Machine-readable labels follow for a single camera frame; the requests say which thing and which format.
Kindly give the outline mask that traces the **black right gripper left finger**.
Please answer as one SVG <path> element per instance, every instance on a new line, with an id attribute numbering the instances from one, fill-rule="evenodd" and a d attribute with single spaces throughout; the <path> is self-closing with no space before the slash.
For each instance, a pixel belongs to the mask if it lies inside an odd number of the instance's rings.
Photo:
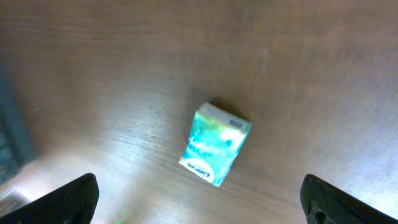
<path id="1" fill-rule="evenodd" d="M 100 196 L 96 176 L 87 173 L 1 217 L 1 223 L 90 223 Z"/>

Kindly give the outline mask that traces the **grey plastic mesh basket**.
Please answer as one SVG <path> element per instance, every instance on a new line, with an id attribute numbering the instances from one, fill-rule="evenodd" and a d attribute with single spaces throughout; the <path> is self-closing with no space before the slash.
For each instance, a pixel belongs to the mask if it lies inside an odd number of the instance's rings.
<path id="1" fill-rule="evenodd" d="M 1 68 L 1 184 L 37 158 L 19 105 Z"/>

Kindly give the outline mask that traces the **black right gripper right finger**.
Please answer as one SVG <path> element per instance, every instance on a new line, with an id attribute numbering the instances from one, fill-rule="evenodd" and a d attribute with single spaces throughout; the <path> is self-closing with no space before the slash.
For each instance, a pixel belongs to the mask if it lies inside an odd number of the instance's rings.
<path id="1" fill-rule="evenodd" d="M 308 224 L 397 224 L 397 219 L 313 174 L 304 177 L 300 201 Z"/>

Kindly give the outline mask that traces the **teal tissue pack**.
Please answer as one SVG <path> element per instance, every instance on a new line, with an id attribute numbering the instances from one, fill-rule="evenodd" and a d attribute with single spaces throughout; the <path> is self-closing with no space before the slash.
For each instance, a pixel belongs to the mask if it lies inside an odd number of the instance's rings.
<path id="1" fill-rule="evenodd" d="M 205 103 L 195 112 L 179 164 L 219 187 L 238 156 L 251 122 Z"/>

